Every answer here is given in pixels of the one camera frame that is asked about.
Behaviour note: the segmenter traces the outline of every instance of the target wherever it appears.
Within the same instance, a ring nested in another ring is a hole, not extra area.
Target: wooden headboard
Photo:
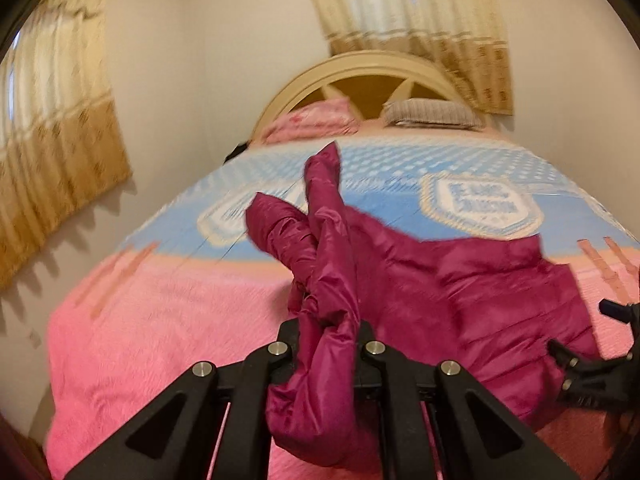
[[[349,97],[361,120],[380,116],[384,103],[425,97],[464,102],[432,62],[411,54],[359,50],[329,58],[290,81],[264,109],[251,140],[282,114],[316,101]]]

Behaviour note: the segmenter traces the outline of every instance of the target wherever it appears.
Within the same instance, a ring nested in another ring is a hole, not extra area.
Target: triangular cutout
[[[468,392],[465,399],[489,458],[500,458],[523,446],[524,442],[518,434],[475,393]]]
[[[166,403],[152,418],[146,421],[126,441],[126,446],[149,458],[158,460],[166,449],[175,423],[187,401],[187,395],[179,393]]]

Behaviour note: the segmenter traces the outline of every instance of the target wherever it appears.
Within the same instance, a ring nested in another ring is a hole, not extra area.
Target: silver bolt
[[[191,371],[195,376],[206,377],[213,371],[213,366],[211,363],[207,363],[206,361],[200,361],[193,365]]]
[[[369,341],[364,348],[372,355],[382,354],[386,350],[385,344],[380,341]]]
[[[289,350],[289,345],[283,343],[282,341],[274,341],[269,346],[267,346],[267,350],[271,355],[282,355]]]
[[[442,370],[445,375],[458,375],[461,368],[455,361],[444,361],[440,365],[440,370]]]

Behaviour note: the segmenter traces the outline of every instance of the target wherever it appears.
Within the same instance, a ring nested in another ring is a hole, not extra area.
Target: sheer curtain
[[[0,288],[130,177],[104,65],[104,0],[42,0],[0,64]]]
[[[332,52],[398,50],[436,62],[475,108],[512,114],[497,0],[313,0]]]

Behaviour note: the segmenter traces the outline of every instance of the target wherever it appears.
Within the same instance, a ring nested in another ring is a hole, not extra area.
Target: wall
[[[196,67],[185,56],[184,5],[107,0],[108,69],[134,177],[66,222],[0,296],[0,408],[20,431],[49,382],[46,342],[38,341],[49,313],[129,232],[215,168]]]
[[[515,114],[503,121],[640,238],[640,52],[606,0],[500,0]]]
[[[187,0],[194,58],[204,67],[209,145],[222,161],[297,74],[328,57],[311,0]]]

